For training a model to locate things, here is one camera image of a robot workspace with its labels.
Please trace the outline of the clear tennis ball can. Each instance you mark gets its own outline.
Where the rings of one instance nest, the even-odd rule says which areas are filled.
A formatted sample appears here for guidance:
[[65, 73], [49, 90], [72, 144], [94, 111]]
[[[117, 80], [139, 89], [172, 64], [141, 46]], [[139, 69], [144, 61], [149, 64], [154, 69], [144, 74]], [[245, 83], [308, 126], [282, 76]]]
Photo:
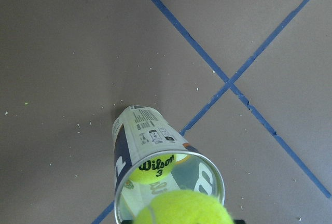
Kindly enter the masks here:
[[[127, 107], [115, 120], [112, 135], [116, 223], [132, 221], [153, 198], [169, 191], [197, 191], [224, 203], [225, 185], [216, 165], [189, 144], [157, 110], [139, 105]], [[146, 160], [169, 153], [176, 154], [176, 164], [166, 178], [152, 184], [129, 179]]]

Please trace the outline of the yellow tennis ball in can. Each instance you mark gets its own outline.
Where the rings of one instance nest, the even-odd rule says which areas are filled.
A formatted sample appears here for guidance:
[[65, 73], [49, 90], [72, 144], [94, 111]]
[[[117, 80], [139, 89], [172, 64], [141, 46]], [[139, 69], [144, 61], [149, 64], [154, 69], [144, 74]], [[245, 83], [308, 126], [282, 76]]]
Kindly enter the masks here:
[[152, 184], [166, 178], [176, 164], [176, 154], [152, 157], [139, 165], [129, 179], [140, 184]]

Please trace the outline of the yellow Wilson tennis ball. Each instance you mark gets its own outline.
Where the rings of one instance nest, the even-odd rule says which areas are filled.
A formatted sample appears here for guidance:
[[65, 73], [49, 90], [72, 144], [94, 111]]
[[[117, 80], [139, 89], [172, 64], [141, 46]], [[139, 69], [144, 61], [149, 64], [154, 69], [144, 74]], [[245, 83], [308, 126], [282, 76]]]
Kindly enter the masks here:
[[176, 190], [155, 197], [134, 223], [234, 223], [219, 200], [200, 192]]

